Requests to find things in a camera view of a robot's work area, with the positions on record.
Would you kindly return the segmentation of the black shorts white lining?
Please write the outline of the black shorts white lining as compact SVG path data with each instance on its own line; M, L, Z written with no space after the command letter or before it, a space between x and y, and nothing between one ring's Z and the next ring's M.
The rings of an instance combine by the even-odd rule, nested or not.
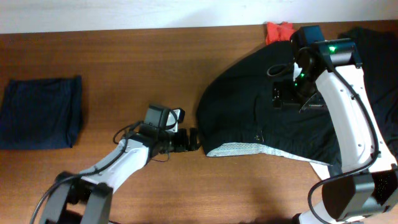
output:
M219 147L269 146L329 166L341 164L341 154L329 112L275 109L270 78L273 65L293 59L290 42L274 42L223 72L203 93L196 117L207 156Z

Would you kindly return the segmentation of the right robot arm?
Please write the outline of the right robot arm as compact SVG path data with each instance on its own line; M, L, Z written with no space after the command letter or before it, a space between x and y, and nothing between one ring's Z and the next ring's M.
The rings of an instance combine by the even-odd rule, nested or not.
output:
M338 138L342 172L321 180L322 200L294 223L361 223L397 204L397 161L378 128L354 41L326 40L318 26L290 38L293 79L273 87L277 109L327 110Z

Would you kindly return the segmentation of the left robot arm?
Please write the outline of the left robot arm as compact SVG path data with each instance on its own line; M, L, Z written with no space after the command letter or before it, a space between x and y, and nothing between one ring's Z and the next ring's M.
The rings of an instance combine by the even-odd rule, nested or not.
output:
M116 148L90 168L77 174L62 172L37 204L37 217L46 223L109 223L113 194L136 171L159 154L196 151L198 130L184 129L185 112L149 105L144 120L120 129Z

